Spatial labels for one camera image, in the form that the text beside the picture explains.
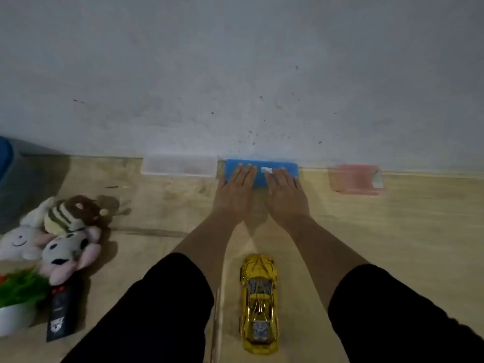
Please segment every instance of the striped plush toy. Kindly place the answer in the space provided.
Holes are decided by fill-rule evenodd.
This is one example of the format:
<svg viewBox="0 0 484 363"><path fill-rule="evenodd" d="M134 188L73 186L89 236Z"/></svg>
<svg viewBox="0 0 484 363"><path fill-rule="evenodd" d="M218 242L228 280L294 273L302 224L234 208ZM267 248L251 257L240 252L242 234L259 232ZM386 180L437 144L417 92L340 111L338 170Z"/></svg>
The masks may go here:
<svg viewBox="0 0 484 363"><path fill-rule="evenodd" d="M96 225L99 216L106 216L107 209L101 209L93 200L76 195L57 201L44 217L45 231L56 236Z"/></svg>

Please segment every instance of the forearm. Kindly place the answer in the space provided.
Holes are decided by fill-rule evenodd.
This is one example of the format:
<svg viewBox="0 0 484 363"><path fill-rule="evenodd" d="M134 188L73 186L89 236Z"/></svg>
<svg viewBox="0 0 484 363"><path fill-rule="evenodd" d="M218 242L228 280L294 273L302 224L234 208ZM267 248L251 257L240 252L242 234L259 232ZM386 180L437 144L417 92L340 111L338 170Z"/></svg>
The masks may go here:
<svg viewBox="0 0 484 363"><path fill-rule="evenodd" d="M353 268L368 262L309 216L295 219L287 231L298 247L327 310L343 277Z"/></svg>
<svg viewBox="0 0 484 363"><path fill-rule="evenodd" d="M212 213L173 250L197 265L214 295L220 286L225 250L236 225L230 216Z"/></svg>

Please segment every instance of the stuffed animal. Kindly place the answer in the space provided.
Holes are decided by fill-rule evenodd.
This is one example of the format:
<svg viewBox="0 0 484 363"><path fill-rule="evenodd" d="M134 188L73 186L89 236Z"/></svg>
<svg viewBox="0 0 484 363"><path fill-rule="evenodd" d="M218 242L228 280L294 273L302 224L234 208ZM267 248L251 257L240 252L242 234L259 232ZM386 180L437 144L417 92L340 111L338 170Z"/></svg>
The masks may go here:
<svg viewBox="0 0 484 363"><path fill-rule="evenodd" d="M77 270L92 264L101 253L98 244L101 229L89 226L83 230L70 232L61 236L49 235L42 251L42 262L39 273L49 278L51 285L60 285Z"/></svg>
<svg viewBox="0 0 484 363"><path fill-rule="evenodd" d="M20 220L20 226L6 233L0 240L0 260L38 260L41 258L45 236L42 224L45 214L54 206L49 197Z"/></svg>
<svg viewBox="0 0 484 363"><path fill-rule="evenodd" d="M76 195L64 201L58 201L44 217L45 231L56 236L95 225L99 216L106 216L108 211L101 209L86 196Z"/></svg>

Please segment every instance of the toy car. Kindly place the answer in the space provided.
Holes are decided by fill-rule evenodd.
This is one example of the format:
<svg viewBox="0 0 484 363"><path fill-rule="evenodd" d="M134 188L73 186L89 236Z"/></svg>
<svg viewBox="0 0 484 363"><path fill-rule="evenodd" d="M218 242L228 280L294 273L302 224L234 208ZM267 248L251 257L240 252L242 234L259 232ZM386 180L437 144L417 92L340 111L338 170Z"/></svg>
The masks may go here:
<svg viewBox="0 0 484 363"><path fill-rule="evenodd" d="M240 268L242 315L239 329L244 349L252 354L277 351L277 269L264 255L249 255Z"/></svg>

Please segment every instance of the gray wall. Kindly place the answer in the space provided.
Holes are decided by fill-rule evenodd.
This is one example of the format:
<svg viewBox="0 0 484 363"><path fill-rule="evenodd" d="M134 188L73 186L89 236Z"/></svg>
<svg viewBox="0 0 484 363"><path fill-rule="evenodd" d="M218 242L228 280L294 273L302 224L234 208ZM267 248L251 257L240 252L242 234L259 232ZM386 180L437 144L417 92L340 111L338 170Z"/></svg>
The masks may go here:
<svg viewBox="0 0 484 363"><path fill-rule="evenodd" d="M1 0L27 151L484 170L484 0Z"/></svg>

